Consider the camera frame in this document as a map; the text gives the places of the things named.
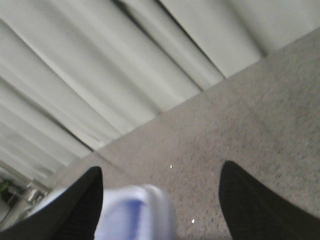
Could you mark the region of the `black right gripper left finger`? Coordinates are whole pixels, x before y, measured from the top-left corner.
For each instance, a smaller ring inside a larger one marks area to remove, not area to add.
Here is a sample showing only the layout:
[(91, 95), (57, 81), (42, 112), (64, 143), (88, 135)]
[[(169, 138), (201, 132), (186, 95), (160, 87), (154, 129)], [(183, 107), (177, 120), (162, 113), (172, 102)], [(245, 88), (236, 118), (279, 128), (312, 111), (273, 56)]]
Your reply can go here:
[(103, 174), (88, 169), (55, 200), (0, 234), (2, 240), (93, 240), (103, 206)]

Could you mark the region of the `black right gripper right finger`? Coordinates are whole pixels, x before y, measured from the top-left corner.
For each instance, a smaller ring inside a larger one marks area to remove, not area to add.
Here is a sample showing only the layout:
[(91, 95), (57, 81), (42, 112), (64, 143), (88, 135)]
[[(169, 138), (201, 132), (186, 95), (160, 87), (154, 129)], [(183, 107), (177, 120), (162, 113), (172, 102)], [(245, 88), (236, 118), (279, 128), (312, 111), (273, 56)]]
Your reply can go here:
[(320, 220), (293, 205), (233, 161), (220, 172), (219, 203), (234, 240), (318, 240)]

